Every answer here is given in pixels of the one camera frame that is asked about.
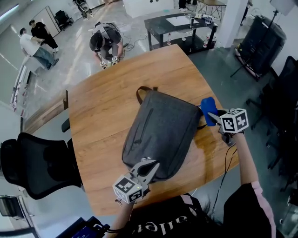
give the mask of water bottle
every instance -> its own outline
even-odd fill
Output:
[[[204,40],[204,44],[203,44],[203,47],[204,47],[204,48],[207,48],[209,39],[210,39],[210,34],[207,34],[206,40]]]
[[[168,34],[168,41],[167,41],[168,46],[169,46],[170,44],[172,44],[171,41],[172,41],[171,33],[169,33],[169,34]]]

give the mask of table leg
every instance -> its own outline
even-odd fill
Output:
[[[222,21],[222,19],[221,19],[221,17],[220,17],[220,14],[219,14],[219,11],[218,11],[218,8],[219,8],[219,7],[217,7],[216,10],[217,10],[217,13],[218,13],[218,16],[219,16],[220,21]]]
[[[191,43],[192,44],[195,42],[195,38],[196,38],[196,29],[194,29],[193,32],[192,32],[192,38],[191,38]]]
[[[197,8],[197,5],[198,5],[198,4],[199,4],[199,2],[196,3],[196,8]],[[195,12],[196,12],[196,9],[195,9]]]
[[[211,11],[211,16],[213,16],[213,13],[216,12],[216,9],[213,11],[213,6],[212,6],[212,11]]]
[[[159,47],[163,47],[163,34],[159,35]]]
[[[147,31],[148,34],[148,43],[149,43],[149,50],[152,50],[152,42],[151,42],[151,33],[149,31]]]
[[[212,31],[211,31],[211,35],[210,35],[210,38],[209,38],[209,41],[208,41],[207,49],[211,49],[213,36],[214,36],[214,33],[216,32],[216,30],[217,30],[217,26],[213,26]]]
[[[201,6],[201,2],[199,2],[200,4],[200,10],[198,11],[198,13],[202,12],[203,13],[203,8],[206,6],[206,4],[204,4],[203,6]]]

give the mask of pink sleeve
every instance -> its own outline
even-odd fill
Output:
[[[271,225],[271,236],[272,238],[276,237],[276,226],[274,223],[274,218],[273,218],[273,212],[271,209],[271,206],[269,205],[268,201],[263,197],[262,195],[262,188],[260,186],[260,183],[258,181],[251,183],[251,186],[253,190],[255,191],[257,200],[260,204],[260,207],[263,209],[265,215],[267,216],[270,225]]]

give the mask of blue object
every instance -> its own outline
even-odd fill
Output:
[[[208,98],[203,99],[201,102],[201,109],[205,116],[207,126],[215,126],[216,124],[213,121],[211,121],[210,117],[208,116],[209,112],[211,112],[215,115],[218,114],[214,98],[208,97]]]

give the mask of black speaker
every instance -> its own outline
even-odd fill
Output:
[[[271,64],[286,41],[285,33],[276,23],[272,23],[268,30],[270,22],[271,20],[264,16],[256,16],[238,49],[244,61],[253,56],[249,66],[258,75],[264,75],[270,70]]]

